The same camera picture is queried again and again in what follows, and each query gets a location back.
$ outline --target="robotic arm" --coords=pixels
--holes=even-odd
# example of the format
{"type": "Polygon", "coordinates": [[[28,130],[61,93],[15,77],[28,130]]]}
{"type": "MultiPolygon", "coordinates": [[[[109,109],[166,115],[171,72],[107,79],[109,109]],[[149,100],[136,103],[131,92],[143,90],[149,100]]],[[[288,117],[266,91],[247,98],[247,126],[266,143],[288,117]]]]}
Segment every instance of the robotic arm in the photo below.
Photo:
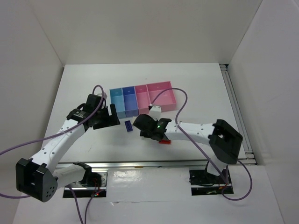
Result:
{"type": "Polygon", "coordinates": [[[99,174],[93,173],[90,166],[81,162],[73,163],[58,171],[55,171],[55,167],[67,150],[88,128],[99,129],[120,124],[115,105],[110,105],[111,115],[109,115],[108,107],[103,104],[106,102],[106,97],[106,95],[90,94],[85,104],[72,110],[67,116],[67,120],[58,132],[64,134],[53,138],[29,160],[22,158],[18,161],[16,182],[19,191],[46,202],[53,197],[57,189],[69,183],[80,182],[82,185],[87,185],[94,184],[92,182],[94,179],[100,181],[99,174]],[[86,119],[97,108],[102,97],[105,100],[90,119],[73,130],[65,132],[86,119]]]}
{"type": "MultiPolygon", "coordinates": [[[[159,106],[150,107],[149,114],[139,115],[133,125],[141,132],[140,136],[153,140],[189,140],[178,128],[180,126],[195,142],[208,145],[214,156],[211,160],[222,171],[228,164],[236,164],[243,137],[226,121],[218,119],[215,124],[190,124],[161,118],[159,106]]],[[[210,163],[207,172],[219,176],[210,163]]]]}

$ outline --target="red object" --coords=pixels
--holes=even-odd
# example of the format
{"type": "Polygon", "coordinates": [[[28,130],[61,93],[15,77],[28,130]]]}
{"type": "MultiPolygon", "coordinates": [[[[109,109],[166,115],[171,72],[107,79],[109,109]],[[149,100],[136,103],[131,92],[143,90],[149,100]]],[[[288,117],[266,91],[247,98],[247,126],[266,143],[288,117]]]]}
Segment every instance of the red object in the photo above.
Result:
{"type": "Polygon", "coordinates": [[[161,140],[159,141],[160,144],[168,144],[170,145],[171,144],[171,140],[161,140]]]}

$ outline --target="wall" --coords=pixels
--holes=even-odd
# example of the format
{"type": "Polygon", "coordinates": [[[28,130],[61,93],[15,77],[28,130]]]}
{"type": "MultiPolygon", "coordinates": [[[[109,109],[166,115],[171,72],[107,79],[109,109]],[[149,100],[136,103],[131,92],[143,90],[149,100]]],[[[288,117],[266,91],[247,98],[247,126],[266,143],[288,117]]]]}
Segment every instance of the wall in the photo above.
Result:
{"type": "MultiPolygon", "coordinates": [[[[24,0],[0,2],[0,142],[1,151],[44,136],[62,74],[59,61],[40,24],[24,0]]],[[[15,189],[16,162],[39,145],[0,157],[0,192],[15,189]]],[[[12,223],[18,200],[0,197],[1,223],[12,223]]]]}
{"type": "Polygon", "coordinates": [[[228,67],[286,224],[298,223],[299,1],[263,0],[228,67]]]}
{"type": "Polygon", "coordinates": [[[261,0],[29,0],[63,64],[229,63],[261,0]]]}

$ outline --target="blue bin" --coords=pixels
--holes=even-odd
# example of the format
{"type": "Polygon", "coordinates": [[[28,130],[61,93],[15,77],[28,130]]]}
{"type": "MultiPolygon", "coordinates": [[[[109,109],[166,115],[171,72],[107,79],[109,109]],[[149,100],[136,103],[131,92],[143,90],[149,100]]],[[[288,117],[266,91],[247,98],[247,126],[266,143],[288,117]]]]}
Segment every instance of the blue bin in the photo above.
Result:
{"type": "Polygon", "coordinates": [[[126,117],[138,116],[138,105],[135,94],[135,87],[122,88],[123,98],[125,101],[126,117]]]}
{"type": "Polygon", "coordinates": [[[125,103],[122,94],[122,89],[118,88],[118,89],[110,90],[110,98],[111,98],[111,103],[115,104],[118,119],[125,118],[126,112],[125,112],[125,103]]]}

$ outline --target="gray wall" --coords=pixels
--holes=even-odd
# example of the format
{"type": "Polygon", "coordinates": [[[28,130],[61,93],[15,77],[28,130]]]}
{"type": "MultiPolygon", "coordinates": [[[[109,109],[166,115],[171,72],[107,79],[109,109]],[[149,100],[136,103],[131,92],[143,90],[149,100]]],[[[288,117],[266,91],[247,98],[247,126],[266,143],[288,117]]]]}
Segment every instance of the gray wall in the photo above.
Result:
{"type": "Polygon", "coordinates": [[[298,0],[263,0],[228,71],[286,224],[299,209],[298,0]]]}
{"type": "MultiPolygon", "coordinates": [[[[1,151],[44,136],[62,74],[40,24],[24,0],[0,2],[0,142],[1,151]]],[[[15,164],[40,144],[0,157],[0,192],[19,195],[15,164]]],[[[0,197],[2,224],[12,223],[19,200],[0,197]]]]}
{"type": "Polygon", "coordinates": [[[29,0],[65,64],[228,63],[261,0],[29,0]]]}

